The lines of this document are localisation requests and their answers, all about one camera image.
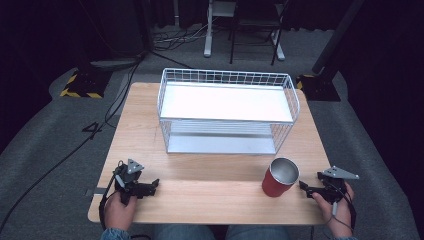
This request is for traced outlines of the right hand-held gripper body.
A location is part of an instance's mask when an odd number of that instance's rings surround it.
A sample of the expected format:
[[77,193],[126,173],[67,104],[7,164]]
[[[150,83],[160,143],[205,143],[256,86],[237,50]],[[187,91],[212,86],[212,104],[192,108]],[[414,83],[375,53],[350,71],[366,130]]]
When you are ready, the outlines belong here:
[[360,179],[358,174],[348,172],[347,170],[337,166],[332,166],[326,170],[318,172],[317,177],[324,185],[324,190],[321,193],[321,196],[330,204],[339,202],[344,198],[347,193],[347,188],[345,186],[346,179]]

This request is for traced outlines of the person's left hand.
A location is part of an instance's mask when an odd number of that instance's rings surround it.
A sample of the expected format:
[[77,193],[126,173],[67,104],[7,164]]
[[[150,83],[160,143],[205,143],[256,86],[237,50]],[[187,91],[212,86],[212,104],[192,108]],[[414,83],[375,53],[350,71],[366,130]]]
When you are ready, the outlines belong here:
[[121,202],[121,193],[115,192],[106,202],[104,223],[106,228],[127,231],[133,223],[137,198],[131,196],[127,205]]

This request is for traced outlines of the black metal chair frame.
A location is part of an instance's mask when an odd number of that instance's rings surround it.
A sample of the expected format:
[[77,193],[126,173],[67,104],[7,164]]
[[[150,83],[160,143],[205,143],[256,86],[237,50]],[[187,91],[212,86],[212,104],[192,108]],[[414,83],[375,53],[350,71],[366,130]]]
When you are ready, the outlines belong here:
[[233,19],[231,22],[229,40],[231,41],[230,60],[234,61],[236,33],[242,30],[266,32],[269,34],[264,43],[250,43],[250,46],[264,46],[270,42],[273,48],[271,64],[276,60],[285,59],[280,40],[283,28],[283,18],[292,0],[235,0]]

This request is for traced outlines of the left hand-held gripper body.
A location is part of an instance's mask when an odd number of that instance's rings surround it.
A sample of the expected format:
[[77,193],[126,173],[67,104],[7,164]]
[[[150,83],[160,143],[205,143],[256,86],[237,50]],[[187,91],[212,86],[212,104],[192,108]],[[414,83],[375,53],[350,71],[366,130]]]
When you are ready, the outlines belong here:
[[148,186],[138,182],[143,169],[144,166],[133,159],[118,163],[114,171],[115,189],[120,193],[122,204],[127,205],[132,196],[142,199],[148,195]]

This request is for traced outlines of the black slanted pole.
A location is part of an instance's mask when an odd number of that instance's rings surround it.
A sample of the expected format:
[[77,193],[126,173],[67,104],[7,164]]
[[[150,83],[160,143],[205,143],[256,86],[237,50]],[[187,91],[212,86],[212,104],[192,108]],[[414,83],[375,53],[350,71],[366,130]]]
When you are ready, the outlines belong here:
[[328,66],[331,58],[336,54],[336,49],[341,43],[343,35],[348,30],[358,11],[360,10],[364,0],[353,0],[338,24],[336,30],[333,32],[332,37],[326,44],[325,48],[321,52],[317,61],[312,67],[312,72],[315,74],[321,74]]

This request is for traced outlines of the black base with hazard stripes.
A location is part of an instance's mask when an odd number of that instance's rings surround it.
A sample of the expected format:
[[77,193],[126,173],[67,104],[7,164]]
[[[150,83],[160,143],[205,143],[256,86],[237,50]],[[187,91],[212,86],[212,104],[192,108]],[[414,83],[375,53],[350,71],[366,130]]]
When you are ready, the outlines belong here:
[[339,102],[340,97],[331,81],[321,76],[303,74],[296,77],[296,86],[308,101]]
[[75,70],[61,91],[60,96],[101,99],[104,97],[111,76],[111,71],[93,70],[83,72]]

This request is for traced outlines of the person's left denim sleeve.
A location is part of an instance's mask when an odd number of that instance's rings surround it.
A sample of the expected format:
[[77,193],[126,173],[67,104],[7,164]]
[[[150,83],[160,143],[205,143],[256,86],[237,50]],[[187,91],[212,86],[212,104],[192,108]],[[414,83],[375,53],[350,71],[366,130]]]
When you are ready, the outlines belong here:
[[131,236],[125,230],[118,228],[107,228],[103,231],[100,240],[131,240]]

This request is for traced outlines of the white wire shelf rack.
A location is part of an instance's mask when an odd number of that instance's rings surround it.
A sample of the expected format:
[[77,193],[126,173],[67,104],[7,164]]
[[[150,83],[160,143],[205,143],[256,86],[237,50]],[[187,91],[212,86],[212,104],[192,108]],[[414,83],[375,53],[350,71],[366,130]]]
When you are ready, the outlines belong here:
[[300,103],[284,73],[166,68],[157,112],[169,153],[274,155]]

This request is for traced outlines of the red cup with steel inside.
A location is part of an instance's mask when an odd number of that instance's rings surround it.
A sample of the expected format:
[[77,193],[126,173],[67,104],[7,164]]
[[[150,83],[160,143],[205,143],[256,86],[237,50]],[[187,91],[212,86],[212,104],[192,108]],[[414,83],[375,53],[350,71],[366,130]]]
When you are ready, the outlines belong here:
[[287,158],[276,158],[268,166],[262,181],[262,190],[269,197],[279,197],[299,179],[298,166]]

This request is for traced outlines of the white desk frame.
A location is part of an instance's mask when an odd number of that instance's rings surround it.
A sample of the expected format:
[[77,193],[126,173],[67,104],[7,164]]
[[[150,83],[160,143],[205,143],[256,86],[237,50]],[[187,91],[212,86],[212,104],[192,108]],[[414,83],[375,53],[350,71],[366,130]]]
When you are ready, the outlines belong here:
[[[212,25],[213,21],[218,17],[229,17],[232,18],[234,15],[236,3],[234,1],[225,1],[225,0],[208,0],[208,10],[207,10],[207,24],[206,24],[206,36],[203,55],[208,58],[212,55],[212,40],[213,40],[213,30]],[[270,39],[272,40],[272,45],[277,49],[277,59],[283,61],[285,59],[284,52],[282,47],[277,40],[278,31],[274,30],[271,32]]]

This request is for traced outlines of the person's right hand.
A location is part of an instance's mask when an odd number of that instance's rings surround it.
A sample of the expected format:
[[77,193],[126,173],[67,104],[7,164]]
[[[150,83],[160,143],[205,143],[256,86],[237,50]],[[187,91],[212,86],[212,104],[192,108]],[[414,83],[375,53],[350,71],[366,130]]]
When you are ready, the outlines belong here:
[[313,193],[312,196],[318,204],[322,218],[331,231],[332,236],[337,239],[352,237],[353,230],[349,203],[342,199],[337,203],[337,209],[333,210],[333,205],[328,203],[319,193]]

